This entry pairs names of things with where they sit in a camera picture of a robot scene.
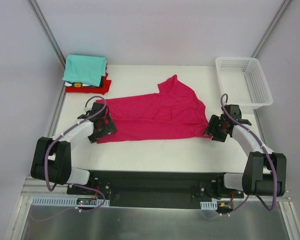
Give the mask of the white plastic basket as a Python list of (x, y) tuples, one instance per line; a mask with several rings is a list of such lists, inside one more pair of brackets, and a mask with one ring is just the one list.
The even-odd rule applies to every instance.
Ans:
[(217, 57), (215, 66), (219, 91), (228, 103), (245, 112), (273, 104), (273, 97), (261, 63), (253, 57)]

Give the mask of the crimson pink t shirt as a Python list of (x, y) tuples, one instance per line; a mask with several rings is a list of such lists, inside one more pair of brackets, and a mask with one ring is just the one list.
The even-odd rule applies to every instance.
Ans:
[(159, 83), (158, 93), (107, 99), (115, 134), (100, 144), (202, 138), (208, 127), (206, 106), (194, 90), (173, 75)]

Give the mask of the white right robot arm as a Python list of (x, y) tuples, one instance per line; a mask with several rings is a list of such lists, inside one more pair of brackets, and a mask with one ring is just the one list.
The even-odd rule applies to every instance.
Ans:
[(233, 189), (252, 196), (276, 196), (286, 192), (287, 158), (267, 147), (252, 131), (249, 120), (242, 118), (240, 107), (225, 105), (220, 116), (212, 115), (204, 136), (213, 141), (225, 142), (229, 136), (236, 140), (247, 156), (243, 173), (225, 173), (223, 180), (215, 184), (215, 192), (227, 197)]

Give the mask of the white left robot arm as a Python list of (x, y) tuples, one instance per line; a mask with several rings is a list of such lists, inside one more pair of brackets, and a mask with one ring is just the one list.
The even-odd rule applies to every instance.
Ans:
[(110, 109), (103, 103), (94, 102), (91, 109), (80, 115), (75, 124), (54, 137), (41, 137), (36, 143), (30, 175), (48, 184), (77, 184), (80, 191), (89, 195), (96, 183), (88, 170), (72, 166), (72, 150), (83, 140), (91, 144), (115, 134), (117, 128)]

